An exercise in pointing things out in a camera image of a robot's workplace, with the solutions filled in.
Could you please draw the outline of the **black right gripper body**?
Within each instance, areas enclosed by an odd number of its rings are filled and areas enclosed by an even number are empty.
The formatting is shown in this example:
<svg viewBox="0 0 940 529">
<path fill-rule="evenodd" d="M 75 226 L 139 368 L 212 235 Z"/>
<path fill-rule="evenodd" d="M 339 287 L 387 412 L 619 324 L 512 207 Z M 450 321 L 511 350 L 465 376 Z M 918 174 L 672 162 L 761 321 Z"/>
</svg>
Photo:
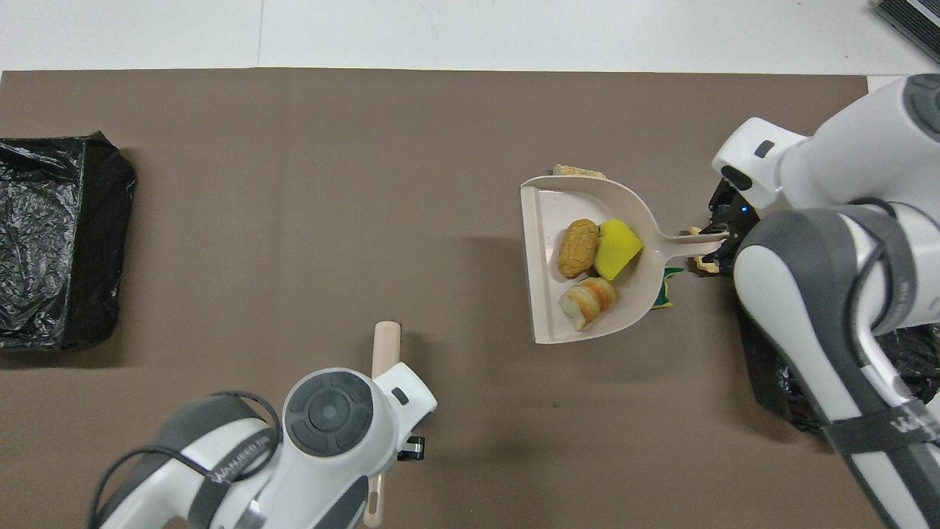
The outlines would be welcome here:
<svg viewBox="0 0 940 529">
<path fill-rule="evenodd" d="M 748 234 L 759 222 L 759 217 L 752 206 L 736 188 L 726 179 L 719 181 L 714 194 L 709 199 L 709 221 L 733 220 L 737 234 Z"/>
</svg>

